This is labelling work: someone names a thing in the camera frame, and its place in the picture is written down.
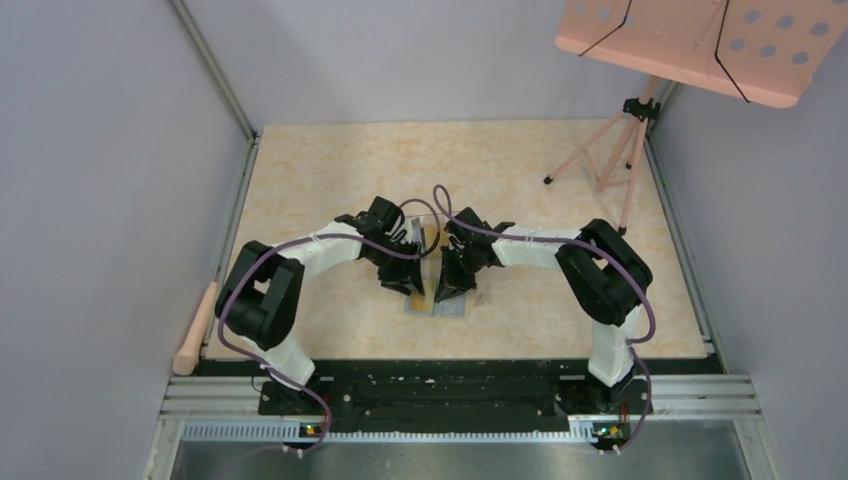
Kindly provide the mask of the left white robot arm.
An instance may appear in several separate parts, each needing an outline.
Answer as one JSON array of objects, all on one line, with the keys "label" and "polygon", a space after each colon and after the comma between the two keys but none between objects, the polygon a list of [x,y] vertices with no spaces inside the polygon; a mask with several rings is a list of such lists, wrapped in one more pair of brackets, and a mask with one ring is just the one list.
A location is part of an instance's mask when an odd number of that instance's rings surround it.
[{"label": "left white robot arm", "polygon": [[424,291],[421,260],[427,250],[414,240],[402,208],[377,196],[369,208],[342,214],[325,227],[275,245],[244,244],[214,306],[217,335],[227,348],[255,361],[283,386],[283,401],[297,413],[320,405],[311,380],[314,362],[293,333],[305,281],[365,260],[380,285],[410,296]]}]

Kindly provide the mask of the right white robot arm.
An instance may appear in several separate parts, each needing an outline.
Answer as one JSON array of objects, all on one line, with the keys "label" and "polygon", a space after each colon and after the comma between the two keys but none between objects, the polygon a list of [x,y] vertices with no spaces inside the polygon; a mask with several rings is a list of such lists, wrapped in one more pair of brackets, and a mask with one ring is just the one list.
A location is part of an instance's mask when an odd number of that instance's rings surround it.
[{"label": "right white robot arm", "polygon": [[592,347],[583,393],[571,405],[619,412],[627,397],[635,360],[633,330],[653,274],[619,232],[594,219],[577,230],[490,226],[471,208],[445,227],[437,302],[476,288],[476,275],[490,267],[524,266],[562,273],[592,321]]}]

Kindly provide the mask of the clear plastic card box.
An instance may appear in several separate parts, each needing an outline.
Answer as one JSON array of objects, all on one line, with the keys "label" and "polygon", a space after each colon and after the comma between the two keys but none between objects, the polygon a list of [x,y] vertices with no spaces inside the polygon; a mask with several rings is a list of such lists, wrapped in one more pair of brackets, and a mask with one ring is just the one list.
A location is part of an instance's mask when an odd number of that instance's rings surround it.
[{"label": "clear plastic card box", "polygon": [[440,259],[442,248],[449,245],[449,235],[444,227],[443,217],[440,217],[440,226],[438,226],[431,215],[408,216],[402,227],[405,232],[404,241],[418,244],[422,252],[428,251],[433,245],[436,245],[435,249],[426,256],[426,259]]}]

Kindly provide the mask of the yellow credit card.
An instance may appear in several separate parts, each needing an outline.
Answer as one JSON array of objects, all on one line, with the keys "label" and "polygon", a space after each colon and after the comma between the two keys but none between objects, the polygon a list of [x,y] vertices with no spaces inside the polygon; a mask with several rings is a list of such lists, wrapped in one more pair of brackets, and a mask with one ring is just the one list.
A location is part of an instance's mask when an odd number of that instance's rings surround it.
[{"label": "yellow credit card", "polygon": [[433,312],[434,302],[431,297],[424,295],[411,295],[408,298],[408,302],[406,305],[406,311],[410,314],[415,315],[427,315],[430,316]]}]

